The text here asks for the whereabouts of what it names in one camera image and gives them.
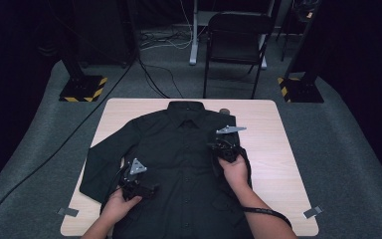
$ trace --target wooden tabletop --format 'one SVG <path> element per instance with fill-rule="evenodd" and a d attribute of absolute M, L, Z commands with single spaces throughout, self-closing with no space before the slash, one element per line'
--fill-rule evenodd
<path fill-rule="evenodd" d="M 305 219 L 303 212 L 311 206 L 287 134 L 276 104 L 265 100 L 171 100 L 110 99 L 107 101 L 91 146 L 142 115 L 165 110 L 171 101 L 196 101 L 206 110 L 228 109 L 237 118 L 241 146 L 246 149 L 252 167 L 254 191 L 272 209 L 284 214 L 297 236 L 315 236 L 315 217 Z M 69 207 L 79 210 L 76 217 L 66 215 L 61 227 L 65 236 L 81 236 L 98 218 L 100 204 L 79 192 L 83 171 Z"/>

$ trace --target wrist strap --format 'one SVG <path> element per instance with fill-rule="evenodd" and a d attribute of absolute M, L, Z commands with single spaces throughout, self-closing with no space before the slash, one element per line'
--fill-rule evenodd
<path fill-rule="evenodd" d="M 263 213 L 263 214 L 268 214 L 272 216 L 276 216 L 283 220 L 287 225 L 289 225 L 290 228 L 292 228 L 292 225 L 290 224 L 290 221 L 281 213 L 273 211 L 271 209 L 266 209 L 266 208 L 255 208 L 255 207 L 242 207 L 243 211 L 245 212 L 254 212 L 254 213 Z"/>

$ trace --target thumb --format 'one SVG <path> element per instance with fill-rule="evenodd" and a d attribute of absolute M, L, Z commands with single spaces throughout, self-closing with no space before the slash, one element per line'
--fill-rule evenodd
<path fill-rule="evenodd" d="M 125 202 L 126 204 L 128 204 L 128 206 L 130 208 L 132 208 L 133 206 L 135 206 L 136 204 L 138 204 L 138 202 L 140 202 L 142 199 L 141 196 L 134 196 L 132 197 L 131 199 L 129 199 L 127 202 Z"/>

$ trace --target person's left hand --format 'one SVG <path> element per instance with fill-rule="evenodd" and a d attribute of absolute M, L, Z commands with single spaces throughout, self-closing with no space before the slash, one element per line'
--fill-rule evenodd
<path fill-rule="evenodd" d="M 107 201 L 100 218 L 104 218 L 108 223 L 114 225 L 122 219 L 133 206 L 140 202 L 141 199 L 140 196 L 135 196 L 130 200 L 125 201 L 122 196 L 122 189 L 117 187 L 116 191 Z"/>

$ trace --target black metal base plate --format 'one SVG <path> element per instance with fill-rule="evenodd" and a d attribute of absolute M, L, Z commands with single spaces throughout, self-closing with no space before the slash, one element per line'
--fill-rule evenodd
<path fill-rule="evenodd" d="M 315 84 L 307 85 L 300 79 L 278 78 L 282 95 L 288 103 L 324 103 Z"/>
<path fill-rule="evenodd" d="M 100 96 L 107 78 L 84 76 L 80 80 L 70 78 L 60 94 L 61 102 L 95 102 Z"/>

